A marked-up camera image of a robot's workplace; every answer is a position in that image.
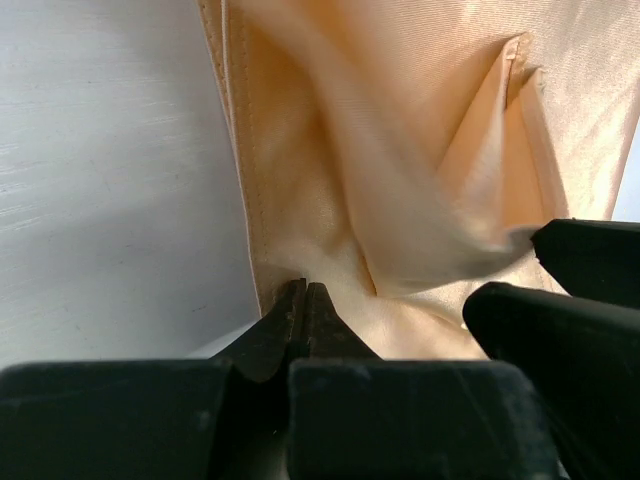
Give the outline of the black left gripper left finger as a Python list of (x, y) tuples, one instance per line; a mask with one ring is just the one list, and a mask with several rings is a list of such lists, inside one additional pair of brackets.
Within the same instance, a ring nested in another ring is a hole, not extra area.
[(217, 479), (281, 432), (306, 283), (213, 357), (24, 363), (1, 373), (5, 479)]

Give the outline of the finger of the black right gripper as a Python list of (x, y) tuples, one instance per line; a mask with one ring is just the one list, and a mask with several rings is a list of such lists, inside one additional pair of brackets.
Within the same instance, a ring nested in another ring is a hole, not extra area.
[(633, 222), (556, 219), (532, 243), (541, 266), (568, 294), (637, 309), (639, 239)]
[(532, 381), (571, 478), (638, 478), (638, 311), (491, 282), (463, 318), (490, 358)]

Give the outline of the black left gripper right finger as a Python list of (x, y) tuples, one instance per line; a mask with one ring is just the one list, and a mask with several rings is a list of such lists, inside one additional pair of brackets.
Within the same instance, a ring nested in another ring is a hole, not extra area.
[(537, 393), (499, 361), (385, 361), (306, 295), (309, 357), (288, 375), (293, 479), (551, 479)]

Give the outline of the beige cloth napkin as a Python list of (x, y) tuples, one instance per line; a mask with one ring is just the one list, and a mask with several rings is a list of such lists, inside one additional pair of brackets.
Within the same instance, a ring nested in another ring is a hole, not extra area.
[(607, 220), (639, 116), (635, 1), (203, 1), (255, 291), (325, 284), (378, 354), (479, 359), (466, 297), (557, 291), (530, 236)]

